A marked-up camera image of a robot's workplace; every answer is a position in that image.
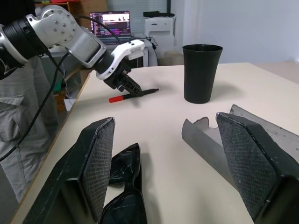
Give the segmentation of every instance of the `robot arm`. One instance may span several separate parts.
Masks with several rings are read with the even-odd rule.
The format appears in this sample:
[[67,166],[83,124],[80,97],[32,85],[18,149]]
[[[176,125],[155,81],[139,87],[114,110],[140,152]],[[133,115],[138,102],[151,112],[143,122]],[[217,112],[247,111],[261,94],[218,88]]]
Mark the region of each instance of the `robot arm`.
[[88,29],[60,6],[45,7],[38,17],[32,14],[7,26],[0,25],[0,79],[28,59],[44,54],[55,44],[64,46],[86,68],[97,71],[97,78],[113,89],[126,89],[141,96],[140,86],[128,76],[131,68],[122,60],[143,56],[144,43],[134,40],[119,45],[112,54]]

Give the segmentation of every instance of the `person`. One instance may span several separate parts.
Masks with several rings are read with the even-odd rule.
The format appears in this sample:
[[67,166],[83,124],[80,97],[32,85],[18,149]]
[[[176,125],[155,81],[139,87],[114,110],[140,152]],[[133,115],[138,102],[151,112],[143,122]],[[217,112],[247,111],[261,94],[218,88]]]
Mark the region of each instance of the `person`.
[[[33,0],[1,0],[0,24],[7,25],[34,13]],[[23,68],[0,80],[0,157],[26,132],[49,89],[39,57],[29,59]],[[56,128],[57,112],[52,94],[24,141],[1,162],[18,202],[45,159]]]

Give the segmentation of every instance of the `floor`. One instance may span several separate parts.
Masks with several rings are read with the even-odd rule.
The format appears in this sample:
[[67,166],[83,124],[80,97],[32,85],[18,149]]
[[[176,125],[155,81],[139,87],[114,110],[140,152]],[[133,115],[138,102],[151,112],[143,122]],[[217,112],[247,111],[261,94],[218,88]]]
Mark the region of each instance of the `floor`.
[[[67,112],[63,111],[58,114],[58,128],[63,124]],[[8,224],[16,209],[18,201],[15,198],[14,192],[5,176],[5,173],[0,166],[0,224]]]

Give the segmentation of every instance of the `table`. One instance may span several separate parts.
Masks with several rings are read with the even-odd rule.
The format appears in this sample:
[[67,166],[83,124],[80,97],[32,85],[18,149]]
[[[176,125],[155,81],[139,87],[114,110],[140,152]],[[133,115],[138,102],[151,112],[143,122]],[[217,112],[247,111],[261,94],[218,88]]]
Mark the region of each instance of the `table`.
[[[229,112],[236,104],[299,134],[299,85],[249,63],[220,64],[211,101],[195,105],[183,97],[183,66],[139,68],[130,76],[143,89],[160,91],[110,104],[108,98],[119,92],[91,73],[11,223],[22,222],[55,163],[81,130],[115,117],[113,155],[135,142],[141,147],[149,224],[252,224],[239,193],[182,140],[183,122],[208,117],[210,126],[216,127],[216,113]],[[109,187],[105,203],[120,191]]]

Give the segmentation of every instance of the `laptop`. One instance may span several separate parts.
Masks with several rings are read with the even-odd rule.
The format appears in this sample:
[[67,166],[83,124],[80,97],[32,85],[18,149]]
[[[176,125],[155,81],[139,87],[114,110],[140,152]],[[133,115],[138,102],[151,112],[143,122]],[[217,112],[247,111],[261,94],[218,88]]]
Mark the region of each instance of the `laptop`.
[[[114,34],[119,37],[122,43],[130,41],[131,23],[129,11],[116,12],[90,12],[90,18],[99,20],[108,26]],[[115,37],[99,24],[91,21],[92,32],[104,44],[119,44]]]

